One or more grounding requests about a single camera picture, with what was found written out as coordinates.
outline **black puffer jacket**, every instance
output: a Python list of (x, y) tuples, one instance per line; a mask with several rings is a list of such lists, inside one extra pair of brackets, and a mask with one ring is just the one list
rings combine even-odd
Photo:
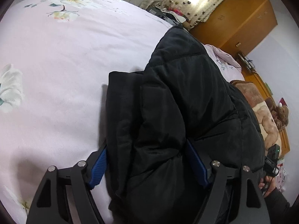
[(183, 154), (186, 138), (260, 179), (265, 150), (254, 112), (180, 26), (160, 40), (143, 72), (109, 74), (106, 110), (112, 203), (128, 223), (192, 223), (206, 193)]

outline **jacket sleeve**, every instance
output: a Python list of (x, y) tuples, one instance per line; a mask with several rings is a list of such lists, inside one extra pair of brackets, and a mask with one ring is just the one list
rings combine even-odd
[(290, 209), (283, 194), (275, 188), (266, 198), (265, 202), (270, 216), (271, 224), (280, 224), (284, 222)]

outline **brown plush blanket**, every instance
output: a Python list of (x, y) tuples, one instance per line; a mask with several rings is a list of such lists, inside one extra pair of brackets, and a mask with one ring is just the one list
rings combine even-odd
[(264, 138), (266, 153), (269, 147), (275, 143), (281, 147), (281, 139), (276, 124), (255, 84), (253, 82), (239, 80), (231, 81), (231, 84), (241, 91), (255, 112)]

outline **silver screw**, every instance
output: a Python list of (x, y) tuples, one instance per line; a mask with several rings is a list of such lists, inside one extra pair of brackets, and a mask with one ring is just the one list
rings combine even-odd
[(214, 167), (219, 167), (220, 166), (220, 162), (217, 160), (212, 161), (212, 164)]
[(84, 167), (86, 165), (86, 162), (85, 161), (80, 161), (80, 162), (78, 162), (78, 166), (79, 167)]
[(56, 169), (55, 166), (50, 166), (50, 167), (48, 167), (48, 171), (49, 171), (49, 172), (53, 172), (55, 169)]
[(250, 170), (250, 167), (248, 167), (248, 166), (243, 166), (243, 170), (245, 171), (245, 172), (249, 172), (249, 170)]

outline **bed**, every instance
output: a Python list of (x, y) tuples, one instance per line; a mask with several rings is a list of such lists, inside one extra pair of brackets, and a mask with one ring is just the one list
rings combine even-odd
[[(109, 72), (143, 70), (169, 28), (122, 0), (25, 0), (7, 11), (0, 23), (0, 200), (15, 223), (26, 222), (48, 166), (71, 167), (104, 141)], [(206, 50), (227, 81), (244, 80), (230, 55)], [(113, 223), (105, 178), (92, 194)]]

